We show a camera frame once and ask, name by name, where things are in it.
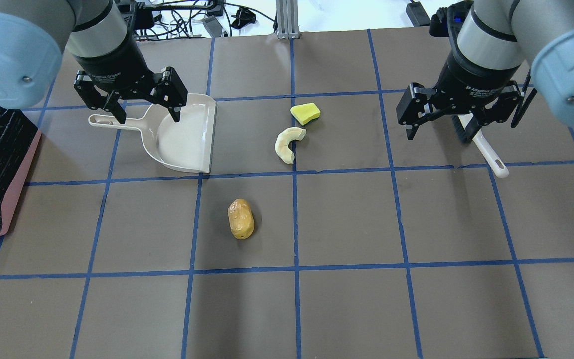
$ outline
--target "dustpan handle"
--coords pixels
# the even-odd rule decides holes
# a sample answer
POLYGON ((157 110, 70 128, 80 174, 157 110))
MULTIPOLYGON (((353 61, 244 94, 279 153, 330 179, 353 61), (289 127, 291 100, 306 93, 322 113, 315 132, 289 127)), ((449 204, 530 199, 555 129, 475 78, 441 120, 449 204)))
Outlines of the dustpan handle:
POLYGON ((120 124, 114 116, 93 114, 88 118, 88 123, 94 127, 106 127, 108 129, 139 131, 141 120, 126 118, 125 124, 120 124))

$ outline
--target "yellow sponge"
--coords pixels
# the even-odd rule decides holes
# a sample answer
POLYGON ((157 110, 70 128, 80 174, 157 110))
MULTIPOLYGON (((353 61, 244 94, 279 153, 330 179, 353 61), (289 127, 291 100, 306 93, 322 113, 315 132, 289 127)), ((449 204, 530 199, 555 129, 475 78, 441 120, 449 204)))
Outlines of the yellow sponge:
POLYGON ((291 114, 304 126, 320 117, 320 109, 312 102, 292 107, 291 114))

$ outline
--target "banana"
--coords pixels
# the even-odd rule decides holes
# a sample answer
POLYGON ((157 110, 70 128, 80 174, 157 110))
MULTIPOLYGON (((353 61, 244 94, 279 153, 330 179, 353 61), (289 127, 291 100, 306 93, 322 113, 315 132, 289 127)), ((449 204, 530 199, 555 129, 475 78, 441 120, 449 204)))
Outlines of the banana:
POLYGON ((283 160, 286 164, 293 164, 293 160, 296 157, 292 150, 289 149, 289 143, 293 140, 302 140, 305 138, 307 130, 301 129, 300 127, 289 127, 276 137, 276 143, 274 143, 274 151, 276 155, 283 160))

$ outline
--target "white floor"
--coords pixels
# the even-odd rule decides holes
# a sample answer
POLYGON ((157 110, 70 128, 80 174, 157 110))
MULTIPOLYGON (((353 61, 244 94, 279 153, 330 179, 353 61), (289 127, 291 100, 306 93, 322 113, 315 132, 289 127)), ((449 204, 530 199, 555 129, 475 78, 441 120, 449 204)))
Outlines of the white floor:
MULTIPOLYGON (((171 2, 171 0, 150 0, 153 4, 171 2)), ((421 0, 422 6, 429 17, 435 14, 439 7, 447 7, 458 0, 421 0)), ((257 9, 267 16, 274 18, 276 2, 274 0, 232 0, 233 4, 257 9)), ((394 27, 412 27, 405 13, 408 0, 299 0, 298 22, 300 30, 305 31, 340 31, 382 29, 394 27)), ((229 15, 236 14, 236 6, 226 6, 229 15)), ((180 11, 183 18, 189 18, 189 11, 180 11)), ((164 19, 172 20, 168 11, 163 13, 164 19)), ((224 29, 228 23, 224 16, 218 18, 224 29)), ((194 35, 209 37, 201 23, 193 23, 194 35)), ((234 30, 233 36, 251 36, 271 34, 272 22, 261 15, 257 22, 249 24, 241 30, 234 30)))

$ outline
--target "power adapter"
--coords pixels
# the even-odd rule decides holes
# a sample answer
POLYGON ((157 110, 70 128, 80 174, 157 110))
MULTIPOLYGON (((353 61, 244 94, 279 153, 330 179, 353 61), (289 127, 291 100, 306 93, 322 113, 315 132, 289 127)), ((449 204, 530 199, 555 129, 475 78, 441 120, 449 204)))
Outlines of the power adapter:
POLYGON ((424 11, 424 7, 422 7, 422 4, 419 2, 407 4, 406 13, 413 27, 429 26, 431 23, 431 19, 427 16, 427 12, 424 11))

